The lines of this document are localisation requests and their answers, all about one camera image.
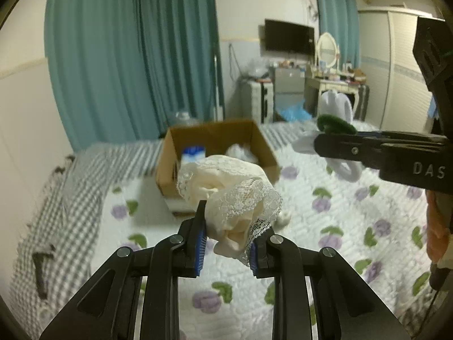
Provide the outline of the white suitcase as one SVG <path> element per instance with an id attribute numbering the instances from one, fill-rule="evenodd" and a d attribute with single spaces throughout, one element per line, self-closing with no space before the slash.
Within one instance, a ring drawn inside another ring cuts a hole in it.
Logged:
<path id="1" fill-rule="evenodd" d="M 244 81 L 240 87 L 242 115 L 257 124 L 273 123 L 274 91 L 271 81 Z"/>

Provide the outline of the narrow teal curtain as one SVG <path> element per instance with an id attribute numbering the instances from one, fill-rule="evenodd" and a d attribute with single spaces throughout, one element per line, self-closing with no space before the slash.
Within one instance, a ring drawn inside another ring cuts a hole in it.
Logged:
<path id="1" fill-rule="evenodd" d="M 360 65 L 359 20 L 356 0 L 317 0 L 319 33 L 328 32 L 339 45 L 340 66 Z"/>

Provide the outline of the white green plush toy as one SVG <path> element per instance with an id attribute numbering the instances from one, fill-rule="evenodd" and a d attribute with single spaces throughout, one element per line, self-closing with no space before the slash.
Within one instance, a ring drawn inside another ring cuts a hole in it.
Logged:
<path id="1" fill-rule="evenodd" d="M 348 97 L 337 90 L 328 90 L 321 95 L 318 102 L 317 131 L 307 131 L 298 140 L 292 142 L 292 149 L 299 154 L 315 155 L 314 142 L 318 135 L 325 134 L 355 134 L 352 125 L 352 105 Z M 327 165 L 343 180 L 357 182 L 362 175 L 360 162 L 325 158 Z"/>

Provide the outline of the large teal curtain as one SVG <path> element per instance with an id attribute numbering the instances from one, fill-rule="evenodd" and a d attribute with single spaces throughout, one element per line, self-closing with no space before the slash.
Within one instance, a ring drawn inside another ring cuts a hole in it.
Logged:
<path id="1" fill-rule="evenodd" d="M 74 150 L 223 117 L 215 0 L 47 0 L 44 49 Z"/>

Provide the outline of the black wall television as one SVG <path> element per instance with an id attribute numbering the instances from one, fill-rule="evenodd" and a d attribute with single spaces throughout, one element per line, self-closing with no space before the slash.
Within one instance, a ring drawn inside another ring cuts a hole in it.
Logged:
<path id="1" fill-rule="evenodd" d="M 305 25 L 266 19 L 264 44 L 267 51 L 313 55 L 315 31 Z"/>

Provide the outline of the cream lace cloth bundle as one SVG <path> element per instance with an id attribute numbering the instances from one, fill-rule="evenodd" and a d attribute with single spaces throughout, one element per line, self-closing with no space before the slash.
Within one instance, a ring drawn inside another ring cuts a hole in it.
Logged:
<path id="1" fill-rule="evenodd" d="M 182 165 L 177 189 L 193 209 L 206 203 L 207 236 L 217 241 L 214 252 L 244 265 L 254 239 L 276 221 L 282 208 L 282 197 L 262 167 L 224 155 Z"/>

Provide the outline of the white wardrobe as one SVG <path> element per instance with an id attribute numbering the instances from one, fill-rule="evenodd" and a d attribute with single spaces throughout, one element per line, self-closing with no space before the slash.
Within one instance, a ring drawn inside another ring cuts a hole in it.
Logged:
<path id="1" fill-rule="evenodd" d="M 365 122 L 379 129 L 425 131 L 431 93 L 412 53 L 419 17 L 431 14 L 395 7 L 358 11 L 360 68 L 369 86 Z"/>

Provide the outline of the grey checked blanket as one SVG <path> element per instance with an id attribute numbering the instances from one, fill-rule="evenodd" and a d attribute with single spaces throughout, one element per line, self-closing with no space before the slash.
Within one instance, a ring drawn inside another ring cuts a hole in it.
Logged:
<path id="1" fill-rule="evenodd" d="M 161 141 L 97 144 L 52 173 L 18 244 L 9 307 L 32 339 L 119 247 L 154 246 L 177 232 L 154 181 Z M 181 279 L 183 339 L 269 339 L 272 286 L 207 240 L 200 278 Z"/>

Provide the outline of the white oval vanity mirror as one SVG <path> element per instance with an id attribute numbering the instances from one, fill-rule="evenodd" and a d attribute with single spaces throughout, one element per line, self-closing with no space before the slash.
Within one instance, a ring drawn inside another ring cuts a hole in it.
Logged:
<path id="1" fill-rule="evenodd" d="M 316 64 L 320 70 L 334 68 L 337 65 L 339 47 L 334 37 L 328 33 L 322 33 L 316 42 Z"/>

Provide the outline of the blue tissue pack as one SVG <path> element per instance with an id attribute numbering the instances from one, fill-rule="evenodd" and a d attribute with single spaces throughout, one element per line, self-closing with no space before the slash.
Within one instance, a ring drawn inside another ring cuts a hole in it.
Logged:
<path id="1" fill-rule="evenodd" d="M 206 157 L 206 148 L 204 146 L 188 146 L 183 149 L 180 163 L 194 163 L 203 160 Z"/>

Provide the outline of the white floral quilt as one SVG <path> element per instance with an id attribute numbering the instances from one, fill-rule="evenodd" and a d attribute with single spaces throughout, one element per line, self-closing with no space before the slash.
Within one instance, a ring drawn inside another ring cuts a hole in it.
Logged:
<path id="1" fill-rule="evenodd" d="M 322 158 L 292 149 L 307 129 L 300 123 L 261 127 L 281 169 L 278 232 L 306 249 L 336 249 L 407 332 L 417 334 L 435 313 L 424 192 L 382 181 L 371 169 L 357 183 L 342 180 Z M 179 226 L 153 177 L 116 183 L 104 198 L 90 268 L 98 269 L 119 247 L 152 247 Z M 242 263 L 218 256 L 214 244 L 207 241 L 200 278 L 179 281 L 181 338 L 269 339 L 273 280 L 254 278 Z"/>

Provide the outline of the white dressing table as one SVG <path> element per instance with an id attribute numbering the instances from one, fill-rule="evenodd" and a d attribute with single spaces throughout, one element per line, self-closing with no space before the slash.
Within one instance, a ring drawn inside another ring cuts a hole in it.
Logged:
<path id="1" fill-rule="evenodd" d="M 315 116 L 318 113 L 318 102 L 322 93 L 328 90 L 336 90 L 345 94 L 352 104 L 352 110 L 355 120 L 366 119 L 366 112 L 369 103 L 369 86 L 349 81 L 330 81 L 324 78 L 317 78 L 310 66 L 305 72 L 305 89 L 304 89 L 304 110 L 310 115 Z"/>

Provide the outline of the floor box with blue bags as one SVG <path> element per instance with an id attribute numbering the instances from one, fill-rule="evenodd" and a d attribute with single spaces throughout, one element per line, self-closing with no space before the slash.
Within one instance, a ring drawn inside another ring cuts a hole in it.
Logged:
<path id="1" fill-rule="evenodd" d="M 276 108 L 276 113 L 286 122 L 308 121 L 312 120 L 313 116 L 304 108 L 305 101 L 300 101 L 297 104 L 286 108 Z"/>

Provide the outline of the clear water jug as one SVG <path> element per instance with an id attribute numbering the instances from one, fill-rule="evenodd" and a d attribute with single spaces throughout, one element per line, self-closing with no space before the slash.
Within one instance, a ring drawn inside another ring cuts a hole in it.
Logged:
<path id="1" fill-rule="evenodd" d="M 167 133 L 186 134 L 199 125 L 200 121 L 197 118 L 193 118 L 189 111 L 178 110 L 170 117 Z"/>

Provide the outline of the grey mini fridge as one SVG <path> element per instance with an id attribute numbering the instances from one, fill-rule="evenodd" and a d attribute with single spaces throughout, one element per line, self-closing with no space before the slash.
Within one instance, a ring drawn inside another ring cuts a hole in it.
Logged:
<path id="1" fill-rule="evenodd" d="M 300 68 L 272 67 L 274 107 L 277 114 L 304 101 L 305 72 Z"/>

